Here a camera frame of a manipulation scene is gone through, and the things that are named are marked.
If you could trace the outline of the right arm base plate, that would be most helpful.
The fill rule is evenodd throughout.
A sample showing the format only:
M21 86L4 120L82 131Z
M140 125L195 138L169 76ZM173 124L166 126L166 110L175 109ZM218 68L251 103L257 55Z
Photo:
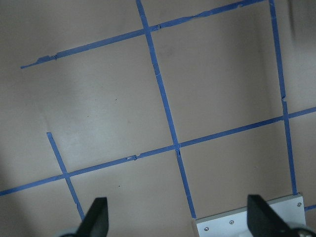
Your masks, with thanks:
M289 195L267 201L276 214L291 227L306 225L304 199L301 194ZM195 220L200 237L250 237L247 226L247 208Z

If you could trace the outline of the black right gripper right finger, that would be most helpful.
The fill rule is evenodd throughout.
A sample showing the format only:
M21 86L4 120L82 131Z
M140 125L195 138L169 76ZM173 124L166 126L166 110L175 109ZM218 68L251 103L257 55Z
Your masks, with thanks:
M299 237L260 195L247 197L247 226L253 237Z

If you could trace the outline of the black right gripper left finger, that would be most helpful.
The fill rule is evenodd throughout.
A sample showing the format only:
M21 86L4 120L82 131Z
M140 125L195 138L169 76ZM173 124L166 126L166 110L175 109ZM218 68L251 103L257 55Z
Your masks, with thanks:
M106 237L109 231L108 201L97 197L77 229L77 237Z

